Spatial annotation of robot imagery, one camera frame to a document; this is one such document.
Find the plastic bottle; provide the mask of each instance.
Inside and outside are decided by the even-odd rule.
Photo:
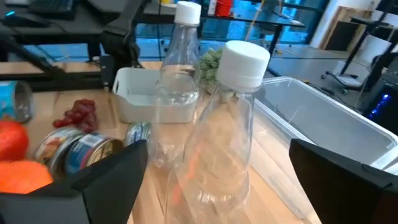
[[[269,59],[258,45],[226,43],[218,86],[185,143],[181,163],[169,175],[166,224],[244,223],[231,215],[249,192],[253,93]]]
[[[170,167],[182,152],[199,100],[199,42],[201,6],[180,1],[175,29],[156,86],[156,112],[152,122],[150,156],[157,167]]]

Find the tin can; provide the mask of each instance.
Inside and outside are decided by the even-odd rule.
[[[53,177],[65,176],[64,161],[74,142],[84,136],[84,132],[73,127],[64,127],[51,132],[38,146],[35,160],[45,164]]]
[[[33,94],[27,82],[0,82],[0,119],[28,122],[34,114]]]
[[[74,174],[91,164],[123,149],[123,142],[102,135],[86,134],[69,150],[65,171]]]
[[[132,123],[126,132],[126,137],[124,138],[124,145],[128,146],[138,140],[149,140],[150,138],[150,123]]]

